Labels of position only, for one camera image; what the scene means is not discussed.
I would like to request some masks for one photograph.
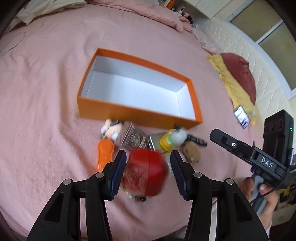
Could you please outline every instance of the red object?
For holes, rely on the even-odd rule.
[[[226,68],[242,88],[248,93],[253,104],[256,101],[255,80],[249,70],[249,62],[234,53],[221,54]]]
[[[132,195],[155,196],[161,192],[168,165],[159,152],[132,150],[126,164],[126,189]]]

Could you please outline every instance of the toy figure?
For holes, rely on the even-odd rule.
[[[122,130],[122,127],[122,123],[118,120],[112,122],[110,119],[107,119],[105,125],[101,129],[101,139],[108,138],[115,142]]]

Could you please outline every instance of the orange box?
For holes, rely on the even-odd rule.
[[[187,77],[128,54],[97,49],[77,94],[84,118],[133,121],[142,126],[191,128],[202,123]]]

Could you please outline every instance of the human hand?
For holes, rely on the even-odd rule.
[[[246,196],[246,198],[250,201],[252,198],[251,192],[254,189],[254,181],[251,177],[247,177],[244,179],[242,185],[240,186],[241,191]],[[265,193],[269,192],[272,187],[266,186],[265,184],[261,184],[259,188],[260,195],[264,195]],[[259,219],[263,224],[265,230],[268,229],[271,220],[273,211],[278,203],[278,195],[275,192],[270,193],[269,195],[264,197],[267,200],[267,204],[263,209],[262,213],[259,215]]]

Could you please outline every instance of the orange toy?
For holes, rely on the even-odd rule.
[[[98,170],[102,172],[107,163],[112,162],[114,143],[109,139],[103,139],[98,144]]]

